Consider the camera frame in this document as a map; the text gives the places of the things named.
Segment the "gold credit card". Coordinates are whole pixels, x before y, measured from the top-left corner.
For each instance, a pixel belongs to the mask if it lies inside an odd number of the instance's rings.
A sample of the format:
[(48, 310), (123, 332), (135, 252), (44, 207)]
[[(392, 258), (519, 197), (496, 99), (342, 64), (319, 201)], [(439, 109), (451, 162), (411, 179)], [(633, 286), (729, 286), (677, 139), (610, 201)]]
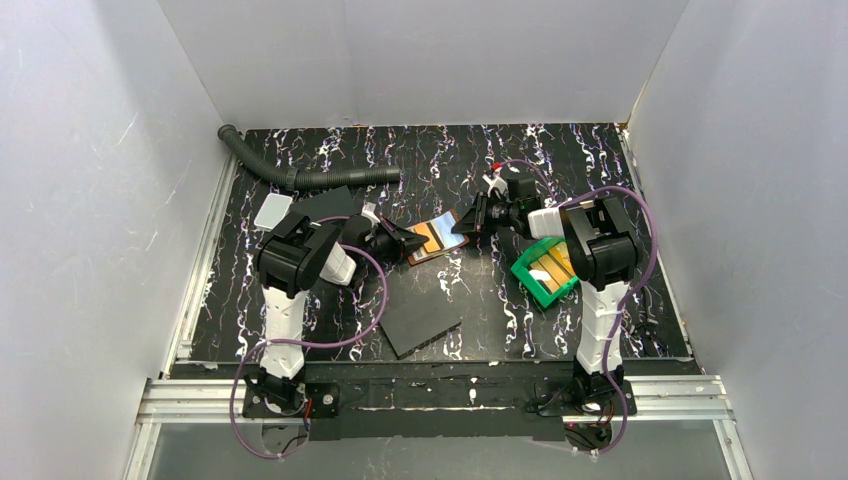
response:
[(443, 251), (444, 244), (442, 238), (432, 221), (415, 224), (410, 230), (416, 235), (423, 237), (421, 245), (412, 253), (412, 257), (416, 260), (433, 256)]

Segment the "brown leather card holder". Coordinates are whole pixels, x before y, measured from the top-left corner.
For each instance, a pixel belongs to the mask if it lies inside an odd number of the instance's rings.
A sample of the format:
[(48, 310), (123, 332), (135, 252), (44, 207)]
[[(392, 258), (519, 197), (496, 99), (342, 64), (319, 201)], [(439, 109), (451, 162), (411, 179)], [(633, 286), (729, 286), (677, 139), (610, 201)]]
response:
[(458, 220), (456, 212), (449, 210), (431, 220), (409, 227), (413, 233), (426, 238), (425, 243), (407, 257), (409, 264), (414, 266), (465, 246), (469, 237), (452, 232)]

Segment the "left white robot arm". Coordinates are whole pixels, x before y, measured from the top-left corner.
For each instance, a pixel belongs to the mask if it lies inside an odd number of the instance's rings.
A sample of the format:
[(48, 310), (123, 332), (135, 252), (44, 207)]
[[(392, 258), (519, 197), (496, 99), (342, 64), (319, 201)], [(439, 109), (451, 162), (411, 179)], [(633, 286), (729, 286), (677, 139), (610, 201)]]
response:
[(294, 380), (304, 366), (302, 340), (308, 291), (320, 280), (347, 286), (357, 263), (346, 247), (374, 260), (402, 260), (429, 238), (391, 221), (353, 215), (340, 226), (299, 213), (286, 215), (260, 243), (255, 258), (265, 301), (266, 347), (259, 373), (246, 384), (276, 402), (293, 397)]

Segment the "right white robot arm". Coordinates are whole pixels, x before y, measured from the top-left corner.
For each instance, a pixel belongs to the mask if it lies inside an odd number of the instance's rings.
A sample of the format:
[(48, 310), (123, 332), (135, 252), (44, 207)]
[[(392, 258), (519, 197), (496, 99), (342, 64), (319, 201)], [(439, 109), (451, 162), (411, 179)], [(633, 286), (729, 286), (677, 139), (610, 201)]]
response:
[(636, 193), (607, 186), (547, 207), (528, 177), (494, 176), (488, 183), (488, 191), (476, 195), (453, 233), (480, 236), (504, 227), (526, 239), (564, 242), (582, 300), (569, 396), (583, 403), (607, 401), (623, 385), (620, 317), (642, 253), (619, 197), (635, 198)]

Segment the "green plastic card tray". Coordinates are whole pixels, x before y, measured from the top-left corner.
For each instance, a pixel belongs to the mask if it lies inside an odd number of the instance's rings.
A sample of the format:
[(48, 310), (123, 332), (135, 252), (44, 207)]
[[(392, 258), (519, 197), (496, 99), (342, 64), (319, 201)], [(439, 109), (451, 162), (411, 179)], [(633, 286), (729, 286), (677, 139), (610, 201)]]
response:
[(542, 309), (569, 295), (579, 284), (562, 238), (539, 240), (522, 253), (510, 271)]

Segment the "cards in green tray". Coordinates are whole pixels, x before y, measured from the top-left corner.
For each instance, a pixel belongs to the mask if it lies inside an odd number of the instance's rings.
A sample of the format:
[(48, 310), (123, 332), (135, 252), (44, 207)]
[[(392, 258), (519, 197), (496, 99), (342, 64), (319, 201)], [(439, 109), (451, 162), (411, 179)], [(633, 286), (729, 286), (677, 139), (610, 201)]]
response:
[(527, 254), (527, 271), (547, 295), (559, 298), (571, 292), (577, 278), (563, 240), (545, 239)]

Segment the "black foam block front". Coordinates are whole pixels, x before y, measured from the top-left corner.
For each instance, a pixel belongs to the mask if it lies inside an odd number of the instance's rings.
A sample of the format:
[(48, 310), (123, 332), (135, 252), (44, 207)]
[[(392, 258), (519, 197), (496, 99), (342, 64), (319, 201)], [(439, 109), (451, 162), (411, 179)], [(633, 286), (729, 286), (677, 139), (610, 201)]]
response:
[(396, 357), (405, 359), (461, 322), (447, 297), (430, 291), (392, 298), (379, 326)]

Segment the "white plastic box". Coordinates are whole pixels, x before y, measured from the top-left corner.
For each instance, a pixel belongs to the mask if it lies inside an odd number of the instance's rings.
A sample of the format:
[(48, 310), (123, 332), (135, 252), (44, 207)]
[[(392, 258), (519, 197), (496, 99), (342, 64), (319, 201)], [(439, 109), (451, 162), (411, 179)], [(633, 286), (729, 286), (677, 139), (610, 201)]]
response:
[(288, 214), (293, 198), (269, 193), (254, 218), (254, 226), (263, 232), (272, 231)]

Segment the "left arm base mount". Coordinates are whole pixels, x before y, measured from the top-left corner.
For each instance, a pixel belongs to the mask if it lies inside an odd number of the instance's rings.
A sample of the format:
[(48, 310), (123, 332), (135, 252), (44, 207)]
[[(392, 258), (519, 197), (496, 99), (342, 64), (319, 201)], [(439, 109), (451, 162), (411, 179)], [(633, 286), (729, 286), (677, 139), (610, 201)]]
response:
[(334, 418), (340, 410), (341, 388), (335, 383), (306, 382), (299, 374), (294, 380), (272, 376), (264, 369), (244, 374), (245, 386), (242, 417), (275, 421), (268, 430), (294, 430), (286, 441), (277, 440), (271, 452), (288, 454), (308, 440), (311, 424), (316, 419)]

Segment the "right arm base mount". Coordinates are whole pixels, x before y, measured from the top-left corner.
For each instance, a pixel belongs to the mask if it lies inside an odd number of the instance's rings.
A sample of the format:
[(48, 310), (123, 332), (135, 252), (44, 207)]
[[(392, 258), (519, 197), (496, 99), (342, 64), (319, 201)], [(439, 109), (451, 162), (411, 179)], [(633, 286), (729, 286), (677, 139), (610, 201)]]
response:
[(591, 392), (579, 381), (552, 387), (540, 392), (533, 385), (533, 394), (525, 403), (526, 413), (539, 418), (564, 421), (566, 441), (579, 453), (597, 455), (609, 450), (622, 436), (616, 421), (624, 421), (638, 413), (635, 395), (629, 382), (618, 389), (601, 377), (599, 392)]

